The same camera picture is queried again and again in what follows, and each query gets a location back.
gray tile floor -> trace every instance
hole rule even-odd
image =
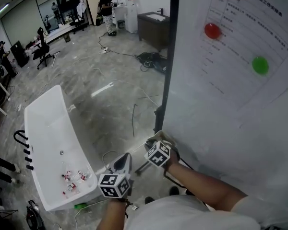
[[[10,83],[15,86],[15,90],[11,100],[3,106],[8,115],[0,115],[0,156],[19,164],[22,173],[16,178],[21,184],[13,186],[0,181],[0,186],[3,188],[1,198],[6,209],[19,210],[12,217],[16,229],[29,229],[24,218],[25,206],[30,199],[40,205],[47,229],[51,229],[54,223],[60,224],[64,230],[75,229],[74,215],[77,210],[46,212],[43,209],[31,172],[25,169],[23,147],[12,137],[14,131],[24,128],[24,108],[53,86],[59,84],[80,110],[91,129],[94,146],[100,155],[109,150],[116,150],[118,153],[133,151],[133,167],[144,163],[144,149],[141,144],[154,133],[156,105],[145,98],[143,90],[147,95],[155,96],[151,99],[160,105],[164,76],[154,69],[140,71],[141,64],[132,57],[115,53],[99,54],[101,49],[98,37],[104,32],[104,26],[90,26],[84,32],[71,34],[71,41],[68,43],[63,38],[51,43],[51,53],[60,51],[53,68],[52,59],[47,68],[42,67],[40,70],[36,69],[38,60],[31,60],[24,68],[18,68],[20,74]],[[101,43],[111,50],[131,55],[155,51],[144,41],[139,42],[136,34],[126,31],[116,37],[106,35],[101,38]],[[92,93],[111,82],[114,83],[113,87],[91,97]],[[134,111],[133,137],[134,104],[138,106]],[[106,162],[114,158],[115,155],[109,154]],[[138,206],[144,203],[144,198],[148,195],[155,198],[166,196],[171,185],[163,178],[162,171],[152,166],[141,177],[133,175],[133,178],[135,183],[130,201]],[[101,203],[82,210],[77,217],[78,229],[95,229],[105,205],[106,203]]]

white cable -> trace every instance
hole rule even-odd
[[[116,151],[107,151],[104,155],[102,155],[102,158],[101,158],[101,160],[102,160],[102,162],[104,163],[104,166],[105,166],[105,168],[106,168],[106,170],[108,169],[107,168],[107,166],[106,166],[106,164],[105,164],[105,161],[104,161],[104,157],[105,157],[105,155],[107,155],[108,153],[111,153],[111,152],[116,152]]]
[[[91,69],[93,69],[93,70],[99,70],[100,73],[101,73],[101,75],[103,75],[105,78],[107,78],[107,77],[102,73],[102,71],[101,71],[99,68],[91,68]],[[150,97],[148,96],[148,94],[147,94],[141,87],[139,87],[138,85],[135,85],[135,84],[130,83],[130,82],[125,82],[125,81],[117,80],[117,79],[112,79],[112,80],[113,80],[113,81],[117,81],[117,82],[122,82],[122,83],[128,83],[128,84],[131,84],[131,85],[139,88],[140,90],[143,91],[143,93],[146,95],[146,97],[147,97],[152,103],[154,103],[157,107],[159,107],[152,99],[150,99]]]
[[[62,230],[61,226],[59,224],[57,224],[57,223],[53,224],[53,230],[55,230],[55,226],[56,225],[59,227],[59,230]]]
[[[76,229],[78,230],[78,223],[77,223],[77,219],[76,219],[76,217],[77,217],[77,215],[80,213],[81,210],[86,209],[86,208],[89,208],[89,207],[91,207],[91,206],[93,206],[93,205],[99,204],[99,203],[101,203],[101,202],[105,202],[105,201],[107,201],[107,200],[109,200],[109,199],[101,200],[101,201],[99,201],[99,202],[97,202],[97,203],[94,203],[94,204],[88,205],[88,206],[86,206],[86,207],[80,209],[80,210],[78,211],[78,213],[75,215]]]

